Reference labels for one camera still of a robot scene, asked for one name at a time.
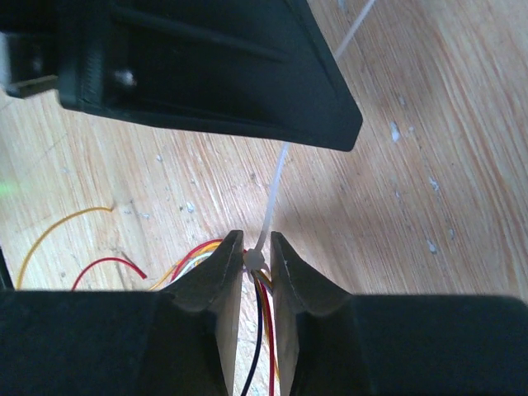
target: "wooden surface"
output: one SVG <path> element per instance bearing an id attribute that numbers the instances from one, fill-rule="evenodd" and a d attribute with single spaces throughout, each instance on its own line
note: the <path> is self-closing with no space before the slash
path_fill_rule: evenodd
<path id="1" fill-rule="evenodd" d="M 332 49 L 357 0 L 312 0 Z M 379 0 L 339 66 L 365 123 L 352 153 L 295 145 L 273 229 L 356 293 L 499 293 L 528 299 L 528 2 Z M 0 243 L 24 288 L 145 289 L 196 244 L 256 242 L 280 143 L 156 130 L 62 110 L 53 93 L 0 96 Z M 243 287 L 235 394 L 256 336 Z M 266 394 L 267 348 L 252 394 Z"/>

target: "wood grain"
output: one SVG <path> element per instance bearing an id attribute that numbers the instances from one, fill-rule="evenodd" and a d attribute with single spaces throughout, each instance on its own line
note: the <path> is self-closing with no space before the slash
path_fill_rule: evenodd
<path id="1" fill-rule="evenodd" d="M 332 49 L 363 2 L 312 0 Z M 365 124 L 352 153 L 295 145 L 273 229 L 356 293 L 494 293 L 528 300 L 528 2 L 379 0 L 339 66 Z M 391 123 L 398 126 L 394 141 Z M 27 289 L 146 289 L 196 244 L 257 240 L 280 143 L 157 130 L 62 110 L 53 93 L 0 96 L 0 238 Z M 244 283 L 234 394 L 249 369 Z M 266 394 L 267 348 L 252 394 Z"/>

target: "white wire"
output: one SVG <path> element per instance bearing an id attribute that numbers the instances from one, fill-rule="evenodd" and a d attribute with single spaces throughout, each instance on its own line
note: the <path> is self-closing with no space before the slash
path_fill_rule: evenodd
<path id="1" fill-rule="evenodd" d="M 372 6 L 374 6 L 375 1 L 376 0 L 369 0 L 367 4 L 363 6 L 363 9 L 361 10 L 360 15 L 357 16 L 354 23 L 352 23 L 352 26 L 350 26 L 350 29 L 348 30 L 348 33 L 346 33 L 345 38 L 341 42 L 341 45 L 337 47 L 336 52 L 333 55 L 336 62 L 341 58 L 341 56 L 347 49 L 348 43 L 351 42 L 352 38 L 354 37 L 354 34 L 360 28 L 361 23 L 363 23 L 366 16 L 369 15 L 369 11 L 372 8 Z"/>
<path id="2" fill-rule="evenodd" d="M 264 247 L 264 242 L 266 241 L 266 236 L 270 230 L 271 217 L 273 216 L 273 208 L 275 207 L 275 201 L 277 198 L 277 192 L 279 190 L 279 182 L 281 181 L 282 168 L 284 167 L 284 161 L 286 160 L 286 154 L 288 153 L 288 148 L 290 147 L 290 142 L 284 142 L 282 148 L 280 149 L 279 158 L 277 159 L 277 165 L 275 168 L 275 176 L 273 177 L 273 182 L 271 184 L 270 196 L 267 200 L 266 215 L 264 216 L 264 224 L 262 225 L 262 231 L 258 237 L 257 245 L 255 250 L 259 252 L 262 251 Z"/>
<path id="3" fill-rule="evenodd" d="M 186 265 L 185 267 L 183 268 L 183 270 L 181 270 L 180 274 L 177 276 L 177 278 L 173 281 L 173 282 L 176 282 L 178 279 L 180 279 L 182 276 L 184 276 L 187 272 L 189 272 L 192 268 L 194 268 L 195 266 L 198 265 L 198 262 L 200 260 L 204 260 L 206 259 L 207 257 L 209 257 L 211 254 L 213 254 L 212 252 L 207 252 L 207 253 L 203 253 L 203 254 L 200 254 L 199 256 L 196 256 L 195 258 L 193 258 L 192 260 L 190 260 Z"/>
<path id="4" fill-rule="evenodd" d="M 344 54 L 345 50 L 347 49 L 348 44 L 354 37 L 354 34 L 357 32 L 361 23 L 365 20 L 366 16 L 369 14 L 369 11 L 372 8 L 372 6 L 374 6 L 375 1 L 376 0 L 369 0 L 367 4 L 363 6 L 363 9 L 361 10 L 360 14 L 357 16 L 354 23 L 352 23 L 352 26 L 350 27 L 349 31 L 346 33 L 345 38 L 343 39 L 339 47 L 337 47 L 336 52 L 333 55 L 336 62 Z M 277 192 L 279 190 L 279 182 L 281 181 L 282 168 L 284 167 L 284 161 L 286 160 L 286 154 L 288 153 L 289 147 L 290 147 L 290 143 L 284 142 L 282 144 L 282 149 L 280 150 L 279 158 L 277 159 L 277 164 L 275 168 L 275 176 L 273 177 L 273 182 L 271 184 L 271 189 L 270 189 L 270 195 L 267 201 L 266 215 L 264 216 L 264 224 L 262 225 L 261 234 L 259 235 L 257 245 L 255 246 L 255 250 L 259 252 L 262 251 L 262 248 L 264 247 L 264 242 L 266 241 L 266 236 L 268 235 L 269 230 L 270 230 L 271 217 L 273 216 L 273 209 L 275 207 Z"/>

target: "red wire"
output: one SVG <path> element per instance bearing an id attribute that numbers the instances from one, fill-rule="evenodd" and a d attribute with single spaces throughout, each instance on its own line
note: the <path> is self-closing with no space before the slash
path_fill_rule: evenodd
<path id="1" fill-rule="evenodd" d="M 188 252 L 187 255 L 185 257 L 183 257 L 182 260 L 176 266 L 176 269 L 174 270 L 174 273 L 172 274 L 171 282 L 176 279 L 176 277 L 178 276 L 178 274 L 182 270 L 182 268 L 185 265 L 185 263 L 192 257 L 193 254 L 198 252 L 200 249 L 205 248 L 207 245 L 209 245 L 211 243 L 222 242 L 222 241 L 223 241 L 223 239 L 212 239 L 212 240 L 210 240 L 208 242 L 203 242 L 201 245 L 198 245 L 197 247 L 192 249 L 190 252 Z"/>
<path id="2" fill-rule="evenodd" d="M 264 296 L 264 309 L 267 316 L 267 327 L 270 330 L 270 396 L 275 395 L 275 338 L 273 337 L 273 320 L 271 319 L 270 300 L 267 298 L 266 287 L 258 281 Z"/>
<path id="3" fill-rule="evenodd" d="M 84 274 L 86 274 L 93 266 L 96 266 L 97 264 L 100 264 L 102 262 L 120 262 L 121 264 L 125 264 L 126 266 L 129 266 L 130 268 L 132 268 L 139 276 L 141 276 L 142 279 L 147 278 L 147 275 L 143 271 L 141 271 L 138 266 L 136 266 L 135 264 L 131 262 L 128 262 L 118 257 L 105 257 L 105 258 L 100 258 L 99 260 L 94 261 L 92 264 L 90 264 L 89 266 L 87 266 L 85 269 L 82 270 L 82 272 L 79 274 L 79 276 L 73 283 L 72 291 L 77 289 L 77 286 L 79 282 L 81 281 L 81 279 L 83 278 Z"/>

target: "paint chip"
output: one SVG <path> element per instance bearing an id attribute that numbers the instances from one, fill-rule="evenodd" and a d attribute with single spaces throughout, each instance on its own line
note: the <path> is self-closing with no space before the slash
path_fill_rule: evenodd
<path id="1" fill-rule="evenodd" d="M 393 142 L 397 142 L 400 137 L 398 124 L 396 124 L 394 121 L 390 122 L 390 132 L 393 136 Z"/>
<path id="2" fill-rule="evenodd" d="M 437 192 L 440 190 L 440 186 L 438 186 L 438 181 L 433 179 L 432 177 L 429 177 L 429 184 L 432 186 L 432 189 Z"/>
<path id="3" fill-rule="evenodd" d="M 437 254 L 438 253 L 438 250 L 436 250 L 436 245 L 431 242 L 429 239 L 426 239 L 427 241 L 427 246 L 429 247 L 429 252 L 431 252 L 432 254 Z"/>

